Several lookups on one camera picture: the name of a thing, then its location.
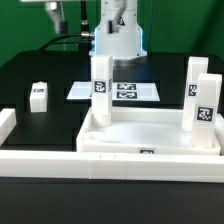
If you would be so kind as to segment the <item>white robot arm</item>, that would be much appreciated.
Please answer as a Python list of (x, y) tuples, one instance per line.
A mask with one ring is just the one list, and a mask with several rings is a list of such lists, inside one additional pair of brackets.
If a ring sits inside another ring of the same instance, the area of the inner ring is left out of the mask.
[(94, 40), (90, 56), (112, 55), (115, 62), (130, 62), (147, 56), (143, 49), (143, 30), (137, 22), (138, 0), (99, 0), (101, 17), (93, 33), (89, 31), (86, 0), (46, 0), (45, 10), (58, 34), (66, 32), (66, 21), (59, 13), (65, 1), (80, 2), (81, 36)]

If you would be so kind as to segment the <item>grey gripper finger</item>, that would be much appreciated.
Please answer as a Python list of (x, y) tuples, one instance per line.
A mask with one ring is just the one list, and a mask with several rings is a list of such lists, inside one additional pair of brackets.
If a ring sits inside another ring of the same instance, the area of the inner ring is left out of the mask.
[(54, 24), (56, 34), (66, 34), (68, 23), (65, 20), (64, 8), (61, 1), (49, 1), (45, 3), (45, 11)]
[(120, 21), (122, 20), (124, 11), (124, 7), (119, 7), (117, 9), (112, 9), (109, 11), (110, 17), (107, 20), (109, 34), (117, 33), (119, 31)]

